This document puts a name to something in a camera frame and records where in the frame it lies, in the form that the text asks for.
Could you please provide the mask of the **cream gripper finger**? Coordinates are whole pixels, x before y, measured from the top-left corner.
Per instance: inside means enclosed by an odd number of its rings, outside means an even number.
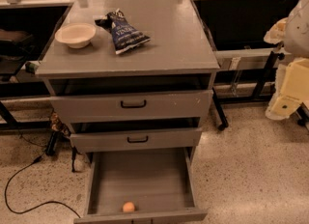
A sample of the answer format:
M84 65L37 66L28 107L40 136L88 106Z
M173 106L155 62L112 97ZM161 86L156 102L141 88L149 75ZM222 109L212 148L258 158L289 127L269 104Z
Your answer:
M287 66L279 64L266 116L275 121L288 119L309 99L309 59L295 58Z
M278 44L285 38L287 18L277 21L265 34L264 41L271 44Z

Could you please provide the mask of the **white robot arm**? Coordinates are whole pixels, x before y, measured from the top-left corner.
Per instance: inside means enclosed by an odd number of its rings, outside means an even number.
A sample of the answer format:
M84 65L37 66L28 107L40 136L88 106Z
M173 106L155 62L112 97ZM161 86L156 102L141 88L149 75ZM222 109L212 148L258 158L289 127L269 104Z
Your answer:
M309 99L309 0L299 0L288 17L267 31L264 41L282 43L294 57L287 66L278 66L275 93L266 111L269 119L288 119Z

